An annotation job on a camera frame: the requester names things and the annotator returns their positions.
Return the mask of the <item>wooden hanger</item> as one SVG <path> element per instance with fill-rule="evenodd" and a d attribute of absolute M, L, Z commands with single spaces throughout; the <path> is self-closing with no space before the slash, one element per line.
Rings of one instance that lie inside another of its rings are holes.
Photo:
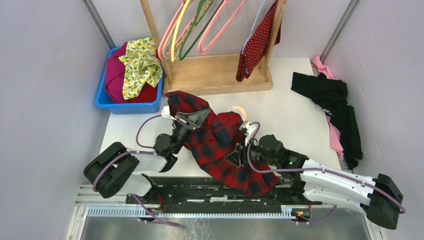
<path fill-rule="evenodd" d="M 240 106 L 240 105 L 233 105 L 232 106 L 232 109 L 239 112 L 239 114 L 241 116 L 241 119 L 243 121 L 246 121 L 247 120 L 247 116 L 248 116 L 247 115 L 247 112 L 246 112 L 246 110 L 242 106 Z"/>

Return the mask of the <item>red black plaid garment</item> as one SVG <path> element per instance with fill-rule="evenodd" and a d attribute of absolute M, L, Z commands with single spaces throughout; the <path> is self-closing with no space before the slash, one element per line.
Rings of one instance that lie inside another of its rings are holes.
<path fill-rule="evenodd" d="M 238 167 L 225 160 L 236 144 L 245 140 L 239 129 L 242 122 L 235 112 L 211 111 L 203 128 L 191 132 L 184 146 L 191 151 L 197 165 L 223 185 L 247 196 L 263 195 L 279 183 L 274 173 L 259 173 L 249 165 Z"/>

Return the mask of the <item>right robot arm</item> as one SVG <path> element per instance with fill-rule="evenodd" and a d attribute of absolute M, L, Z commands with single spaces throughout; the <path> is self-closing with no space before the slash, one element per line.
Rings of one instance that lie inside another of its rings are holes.
<path fill-rule="evenodd" d="M 398 226 L 405 213 L 403 194 L 391 177 L 356 175 L 317 162 L 304 154 L 289 150 L 269 134 L 258 143 L 238 143 L 225 160 L 237 167 L 254 163 L 273 166 L 277 173 L 291 180 L 289 199 L 295 204 L 328 203 L 363 214 L 370 222 L 389 230 Z"/>

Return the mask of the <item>lemon print garment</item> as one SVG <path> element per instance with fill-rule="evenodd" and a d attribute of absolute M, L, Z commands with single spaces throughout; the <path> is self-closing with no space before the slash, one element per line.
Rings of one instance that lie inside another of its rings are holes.
<path fill-rule="evenodd" d="M 125 66 L 122 96 L 130 100 L 140 95 L 143 87 L 157 87 L 163 69 L 156 57 L 157 47 L 152 37 L 127 42 L 125 54 L 118 59 Z"/>

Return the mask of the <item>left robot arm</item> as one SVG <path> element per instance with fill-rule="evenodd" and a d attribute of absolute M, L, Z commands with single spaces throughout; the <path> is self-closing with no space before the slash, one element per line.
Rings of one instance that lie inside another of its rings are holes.
<path fill-rule="evenodd" d="M 114 142 L 84 168 L 83 175 L 92 184 L 92 190 L 104 199 L 126 193 L 147 204 L 152 203 L 158 195 L 157 184 L 146 174 L 137 175 L 136 172 L 169 171 L 191 133 L 200 131 L 210 114 L 210 108 L 172 114 L 166 105 L 161 117 L 173 120 L 175 127 L 172 134 L 162 133 L 156 137 L 152 151 L 133 150 L 121 142 Z"/>

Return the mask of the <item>red polka dot skirt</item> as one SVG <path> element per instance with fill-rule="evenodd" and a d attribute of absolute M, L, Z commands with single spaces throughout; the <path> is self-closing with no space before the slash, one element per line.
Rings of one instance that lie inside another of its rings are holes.
<path fill-rule="evenodd" d="M 270 7 L 263 20 L 246 41 L 240 54 L 236 72 L 236 81 L 248 79 L 254 68 L 260 63 L 266 52 L 266 47 L 271 39 L 273 20 L 276 15 L 278 0 Z"/>

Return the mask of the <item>light blue wire hanger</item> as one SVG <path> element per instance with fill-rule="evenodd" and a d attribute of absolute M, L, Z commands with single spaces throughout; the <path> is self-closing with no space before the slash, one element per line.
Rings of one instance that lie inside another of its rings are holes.
<path fill-rule="evenodd" d="M 241 49 L 241 54 L 242 54 L 242 55 L 244 55 L 244 51 L 245 51 L 245 48 L 246 48 L 246 46 L 247 46 L 247 43 L 248 43 L 248 41 L 251 39 L 251 37 L 252 37 L 252 36 L 253 36 L 253 34 L 254 34 L 254 28 L 255 28 L 255 26 L 256 26 L 256 24 L 257 24 L 257 21 L 258 21 L 258 18 L 259 18 L 259 14 L 261 13 L 261 10 L 262 10 L 262 8 L 263 8 L 263 6 L 264 6 L 265 2 L 266 2 L 266 0 L 263 0 L 263 1 L 262 1 L 261 5 L 260 5 L 260 7 L 259 7 L 259 9 L 258 9 L 258 11 L 257 11 L 257 13 L 256 13 L 256 16 L 255 16 L 254 22 L 253 22 L 252 27 L 251 27 L 251 30 L 250 30 L 250 34 L 249 34 L 248 38 L 246 39 L 246 41 L 245 41 L 245 43 L 244 43 L 244 45 L 243 45 L 243 48 Z"/>

